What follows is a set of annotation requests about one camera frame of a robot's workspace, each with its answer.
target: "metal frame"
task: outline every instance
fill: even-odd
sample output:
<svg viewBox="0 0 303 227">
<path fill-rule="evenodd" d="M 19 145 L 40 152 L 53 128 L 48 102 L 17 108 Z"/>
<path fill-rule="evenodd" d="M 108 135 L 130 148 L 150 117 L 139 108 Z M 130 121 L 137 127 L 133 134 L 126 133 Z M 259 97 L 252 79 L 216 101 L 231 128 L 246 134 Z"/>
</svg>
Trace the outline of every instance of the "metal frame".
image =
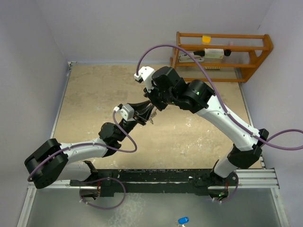
<svg viewBox="0 0 303 227">
<path fill-rule="evenodd" d="M 69 62 L 70 64 L 70 68 L 67 74 L 67 81 L 65 84 L 65 89 L 62 93 L 62 98 L 61 98 L 61 102 L 60 102 L 60 106 L 57 112 L 57 116 L 55 118 L 54 121 L 54 125 L 53 125 L 53 129 L 52 129 L 52 133 L 51 133 L 51 138 L 53 137 L 57 122 L 58 122 L 58 118 L 59 118 L 59 114 L 60 114 L 60 110 L 61 110 L 61 106 L 63 103 L 63 99 L 64 99 L 64 95 L 65 95 L 65 91 L 68 85 L 68 81 L 70 78 L 70 74 L 71 74 L 71 70 L 72 70 L 72 66 L 77 63 L 77 62 Z M 235 69 L 236 75 L 237 77 L 241 77 L 241 72 L 237 69 Z M 243 98 L 243 102 L 249 117 L 249 121 L 252 124 L 252 120 L 251 120 L 251 116 L 250 116 L 250 112 L 247 106 L 247 102 L 243 93 L 243 88 L 242 88 L 242 84 L 239 83 L 240 86 L 240 91 L 242 94 L 242 98 Z M 283 206 L 283 202 L 282 202 L 282 198 L 280 196 L 280 192 L 279 192 L 279 184 L 278 184 L 278 180 L 276 177 L 276 172 L 274 169 L 265 169 L 265 165 L 264 165 L 264 161 L 263 158 L 260 157 L 260 161 L 262 164 L 262 169 L 238 169 L 236 170 L 238 177 L 239 177 L 239 188 L 270 188 L 271 192 L 272 192 L 272 196 L 273 196 L 273 200 L 275 203 L 275 207 L 278 213 L 278 217 L 281 223 L 281 227 L 289 227 L 289 221 L 287 219 L 287 215 Z M 51 184 L 50 186 L 47 187 L 48 189 L 60 189 L 60 188 L 67 188 L 67 189 L 79 189 L 80 187 L 71 187 L 70 186 L 70 181 L 57 181 L 54 182 L 53 184 Z M 95 189 L 96 187 L 92 187 L 92 186 L 83 186 L 81 187 L 82 189 Z M 221 187 L 219 186 L 214 186 L 214 187 L 209 187 L 209 189 L 221 189 Z M 28 188 L 27 188 L 27 195 L 25 198 L 25 202 L 21 211 L 21 215 L 19 218 L 19 222 L 17 227 L 26 227 L 27 226 L 27 221 L 30 215 L 30 211 L 32 208 L 32 204 L 35 198 L 35 194 L 36 194 L 36 188 L 35 185 L 33 183 L 29 183 Z"/>
</svg>

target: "wooden shelf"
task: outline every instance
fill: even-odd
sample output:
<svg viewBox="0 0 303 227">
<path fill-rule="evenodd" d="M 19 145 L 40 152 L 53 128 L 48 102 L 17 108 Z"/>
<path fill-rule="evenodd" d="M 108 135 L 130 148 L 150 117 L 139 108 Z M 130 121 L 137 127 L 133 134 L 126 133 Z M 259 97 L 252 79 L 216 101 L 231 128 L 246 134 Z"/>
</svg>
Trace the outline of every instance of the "wooden shelf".
<svg viewBox="0 0 303 227">
<path fill-rule="evenodd" d="M 239 39 L 238 44 L 240 44 L 241 39 L 259 39 L 262 41 L 263 45 L 241 45 L 233 44 L 233 45 L 226 45 L 223 43 L 222 45 L 216 44 L 191 44 L 191 43 L 181 43 L 181 37 L 196 37 L 202 38 L 203 35 L 209 35 L 212 38 L 224 38 L 226 39 Z M 248 52 L 249 56 L 249 63 L 243 63 L 243 61 L 236 61 L 235 63 L 231 63 L 233 60 L 232 58 L 229 59 L 225 57 L 225 60 L 214 60 L 216 62 L 201 62 L 200 65 L 202 66 L 209 66 L 209 67 L 232 67 L 232 68 L 240 68 L 241 73 L 243 75 L 242 79 L 223 79 L 217 78 L 212 79 L 212 81 L 221 81 L 221 82 L 246 82 L 249 78 L 253 75 L 253 73 L 257 70 L 257 68 L 261 65 L 261 63 L 267 58 L 270 52 L 273 50 L 273 44 L 269 35 L 233 35 L 233 34 L 196 34 L 196 33 L 180 33 L 177 32 L 176 35 L 176 43 L 177 46 L 187 50 L 187 51 L 201 51 L 207 48 L 211 49 L 228 49 L 233 52 Z M 262 51 L 260 56 L 256 55 L 255 51 Z M 196 66 L 194 62 L 179 62 L 178 61 L 179 49 L 173 48 L 173 57 L 170 58 L 170 66 L 176 68 L 177 66 Z M 197 78 L 186 78 L 187 81 L 192 81 Z"/>
</svg>

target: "white wall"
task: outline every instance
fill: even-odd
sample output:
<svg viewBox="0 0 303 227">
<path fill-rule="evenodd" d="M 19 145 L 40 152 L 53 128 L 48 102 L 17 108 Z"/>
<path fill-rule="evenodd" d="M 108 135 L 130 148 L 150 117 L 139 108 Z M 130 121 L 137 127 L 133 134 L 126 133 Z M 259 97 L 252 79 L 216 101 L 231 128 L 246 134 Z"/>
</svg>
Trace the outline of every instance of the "white wall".
<svg viewBox="0 0 303 227">
<path fill-rule="evenodd" d="M 49 139 L 67 60 L 34 0 L 0 1 L 0 222 L 17 225 L 24 160 Z"/>
<path fill-rule="evenodd" d="M 69 61 L 137 62 L 176 32 L 255 33 L 272 0 L 36 0 Z M 169 62 L 171 49 L 146 57 Z"/>
<path fill-rule="evenodd" d="M 271 134 L 303 129 L 302 22 L 302 0 L 275 0 L 258 31 L 271 36 L 274 49 L 244 84 L 244 91 L 253 123 Z M 302 138 L 290 133 L 272 142 L 294 147 L 303 144 Z M 268 168 L 276 168 L 292 226 L 303 226 L 303 150 L 282 151 L 265 146 L 264 160 Z"/>
</svg>

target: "white connector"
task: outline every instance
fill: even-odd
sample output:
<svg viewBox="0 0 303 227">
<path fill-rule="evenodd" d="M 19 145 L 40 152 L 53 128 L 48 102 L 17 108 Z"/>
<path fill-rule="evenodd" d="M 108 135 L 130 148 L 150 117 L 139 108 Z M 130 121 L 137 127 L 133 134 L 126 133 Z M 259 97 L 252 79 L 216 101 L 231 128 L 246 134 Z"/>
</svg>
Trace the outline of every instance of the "white connector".
<svg viewBox="0 0 303 227">
<path fill-rule="evenodd" d="M 143 80 L 145 83 L 145 87 L 147 89 L 147 91 L 150 93 L 151 90 L 153 90 L 153 86 L 152 86 L 152 75 L 154 74 L 155 70 L 151 67 L 142 67 L 139 70 L 139 75 L 137 75 L 136 73 L 134 74 L 134 79 L 136 81 L 141 81 Z"/>
</svg>

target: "gray wall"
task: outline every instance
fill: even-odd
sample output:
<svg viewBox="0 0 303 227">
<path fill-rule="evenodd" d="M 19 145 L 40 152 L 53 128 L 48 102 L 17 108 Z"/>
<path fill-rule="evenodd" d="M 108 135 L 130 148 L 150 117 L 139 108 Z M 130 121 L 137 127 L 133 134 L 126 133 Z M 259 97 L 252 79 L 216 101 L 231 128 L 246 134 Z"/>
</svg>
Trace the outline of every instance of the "gray wall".
<svg viewBox="0 0 303 227">
<path fill-rule="evenodd" d="M 34 0 L 0 1 L 0 222 L 16 226 L 24 160 L 50 137 L 67 60 Z"/>
<path fill-rule="evenodd" d="M 271 134 L 284 129 L 303 129 L 303 1 L 275 0 L 266 14 L 260 34 L 270 34 L 274 49 L 244 91 L 255 126 Z M 272 141 L 289 147 L 303 144 L 302 135 L 289 133 Z M 268 168 L 275 167 L 293 227 L 301 227 L 303 151 L 264 147 Z"/>
<path fill-rule="evenodd" d="M 36 0 L 69 61 L 136 62 L 176 32 L 255 33 L 272 0 Z M 171 49 L 146 57 L 169 62 Z"/>
</svg>

